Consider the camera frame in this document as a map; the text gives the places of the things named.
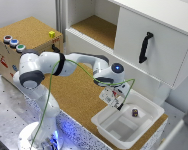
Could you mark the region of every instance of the cabinet handle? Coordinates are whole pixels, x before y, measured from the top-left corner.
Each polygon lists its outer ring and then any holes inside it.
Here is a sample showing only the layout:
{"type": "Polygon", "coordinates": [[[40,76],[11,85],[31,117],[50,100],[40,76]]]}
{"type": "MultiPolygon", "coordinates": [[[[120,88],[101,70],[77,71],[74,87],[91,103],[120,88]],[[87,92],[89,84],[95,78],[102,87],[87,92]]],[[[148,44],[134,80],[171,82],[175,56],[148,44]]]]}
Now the cabinet handle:
{"type": "Polygon", "coordinates": [[[145,57],[147,45],[148,45],[148,40],[152,38],[154,35],[150,32],[147,32],[147,36],[143,40],[142,48],[141,48],[141,53],[139,56],[139,63],[143,63],[144,61],[147,60],[147,57],[145,57]]]}

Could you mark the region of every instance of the green cable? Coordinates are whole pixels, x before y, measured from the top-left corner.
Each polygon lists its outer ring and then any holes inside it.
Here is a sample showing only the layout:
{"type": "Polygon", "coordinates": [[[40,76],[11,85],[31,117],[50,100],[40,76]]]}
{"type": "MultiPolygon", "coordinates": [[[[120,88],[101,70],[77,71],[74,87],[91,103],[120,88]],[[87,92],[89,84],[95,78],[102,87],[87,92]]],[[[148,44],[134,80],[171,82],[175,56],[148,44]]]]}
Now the green cable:
{"type": "MultiPolygon", "coordinates": [[[[127,96],[128,96],[128,94],[129,94],[129,92],[130,92],[132,86],[134,85],[135,79],[129,79],[129,80],[126,80],[126,81],[120,82],[120,83],[105,83],[105,82],[101,82],[101,81],[95,79],[90,73],[88,73],[88,71],[86,71],[86,70],[85,70],[80,64],[78,64],[77,62],[75,62],[75,61],[73,61],[73,60],[69,60],[69,59],[66,59],[66,60],[67,60],[67,61],[70,61],[70,62],[72,62],[72,63],[74,63],[74,64],[76,64],[76,65],[79,66],[82,70],[84,70],[84,72],[86,72],[86,74],[88,74],[91,78],[93,78],[93,80],[95,80],[95,81],[97,81],[97,82],[99,82],[99,83],[102,83],[102,84],[106,84],[106,85],[118,85],[118,84],[123,84],[123,83],[125,83],[125,82],[133,81],[133,82],[132,82],[132,85],[131,85],[130,88],[129,88],[129,91],[127,92],[127,95],[125,96],[125,98],[124,98],[124,100],[123,100],[123,102],[122,102],[122,104],[124,104],[124,102],[126,101],[127,96]]],[[[53,72],[54,72],[55,67],[58,65],[59,62],[60,62],[60,61],[56,62],[56,64],[53,66],[52,72],[51,72],[51,74],[50,74],[50,84],[49,84],[49,92],[48,92],[47,102],[46,102],[46,104],[45,104],[45,109],[44,109],[44,111],[43,111],[41,123],[40,123],[40,125],[39,125],[39,127],[38,127],[38,130],[36,131],[36,134],[35,134],[34,139],[33,139],[33,141],[32,141],[30,150],[32,149],[32,146],[33,146],[33,143],[34,143],[34,141],[35,141],[35,138],[36,138],[36,136],[37,136],[37,134],[38,134],[38,132],[39,132],[39,130],[40,130],[40,128],[41,128],[42,123],[43,123],[43,119],[44,119],[45,112],[46,112],[46,109],[47,109],[47,104],[48,104],[49,98],[50,98],[52,74],[53,74],[53,72]]]]}
{"type": "Polygon", "coordinates": [[[55,68],[58,64],[59,64],[59,61],[53,66],[52,73],[51,73],[51,75],[50,75],[50,85],[49,85],[49,92],[48,92],[47,102],[46,102],[46,104],[45,104],[45,109],[44,109],[44,111],[43,111],[41,123],[40,123],[40,125],[39,125],[39,127],[38,127],[38,130],[36,131],[36,134],[35,134],[34,139],[33,139],[33,141],[32,141],[30,150],[32,149],[32,146],[33,146],[33,143],[34,143],[34,141],[35,141],[35,138],[36,138],[36,136],[37,136],[37,134],[38,134],[38,131],[39,131],[40,128],[41,128],[42,123],[43,123],[43,119],[44,119],[45,112],[46,112],[46,109],[47,109],[47,104],[48,104],[48,101],[49,101],[49,98],[50,98],[52,74],[53,74],[53,72],[54,72],[54,68],[55,68]]]}

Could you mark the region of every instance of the white cabinet door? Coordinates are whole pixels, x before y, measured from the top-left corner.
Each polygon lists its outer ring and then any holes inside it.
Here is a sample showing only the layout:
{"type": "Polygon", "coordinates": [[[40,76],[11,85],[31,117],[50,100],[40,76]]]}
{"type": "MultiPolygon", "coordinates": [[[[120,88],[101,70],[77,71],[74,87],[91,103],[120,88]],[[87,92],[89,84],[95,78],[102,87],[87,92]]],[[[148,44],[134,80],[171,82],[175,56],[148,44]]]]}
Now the white cabinet door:
{"type": "Polygon", "coordinates": [[[187,35],[120,8],[115,55],[173,86],[187,51],[187,35]],[[139,56],[147,32],[154,36],[148,40],[147,60],[140,64],[139,56]]]}

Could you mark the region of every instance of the brown cork surface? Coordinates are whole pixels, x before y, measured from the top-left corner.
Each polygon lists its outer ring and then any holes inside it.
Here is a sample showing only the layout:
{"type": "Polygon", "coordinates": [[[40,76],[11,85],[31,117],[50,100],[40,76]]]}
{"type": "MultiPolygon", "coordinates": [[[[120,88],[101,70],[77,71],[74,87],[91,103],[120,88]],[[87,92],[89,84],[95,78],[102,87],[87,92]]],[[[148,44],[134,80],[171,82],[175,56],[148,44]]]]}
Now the brown cork surface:
{"type": "MultiPolygon", "coordinates": [[[[89,67],[83,66],[92,74],[89,67]]],[[[49,87],[49,75],[46,76],[43,84],[49,87]]],[[[91,122],[91,118],[106,107],[106,104],[99,99],[99,94],[103,89],[95,85],[79,67],[68,77],[53,76],[52,78],[51,93],[58,101],[60,108],[114,150],[117,150],[118,148],[98,133],[96,126],[91,122]]],[[[130,150],[139,150],[166,119],[167,115],[162,115],[130,150]]]]}
{"type": "Polygon", "coordinates": [[[29,17],[0,28],[0,41],[3,42],[4,36],[11,35],[13,39],[19,40],[20,44],[24,44],[26,49],[33,49],[52,40],[49,37],[50,31],[55,32],[55,37],[62,35],[38,19],[29,17]]]}
{"type": "Polygon", "coordinates": [[[117,26],[97,16],[91,16],[72,28],[114,49],[117,26]]]}

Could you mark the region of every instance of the brown box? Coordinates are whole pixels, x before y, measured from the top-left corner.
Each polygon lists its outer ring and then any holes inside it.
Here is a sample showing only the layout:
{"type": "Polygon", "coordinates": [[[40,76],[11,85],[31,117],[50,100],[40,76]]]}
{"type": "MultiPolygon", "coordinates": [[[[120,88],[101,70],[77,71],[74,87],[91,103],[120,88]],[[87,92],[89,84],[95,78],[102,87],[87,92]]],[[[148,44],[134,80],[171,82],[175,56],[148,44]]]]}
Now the brown box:
{"type": "Polygon", "coordinates": [[[11,83],[14,73],[19,68],[21,54],[4,44],[3,38],[6,35],[11,35],[13,39],[19,40],[20,44],[25,45],[26,49],[34,49],[39,54],[53,51],[52,44],[63,53],[63,35],[34,17],[0,28],[0,74],[11,83]],[[55,32],[54,38],[49,36],[50,31],[55,32]]]}

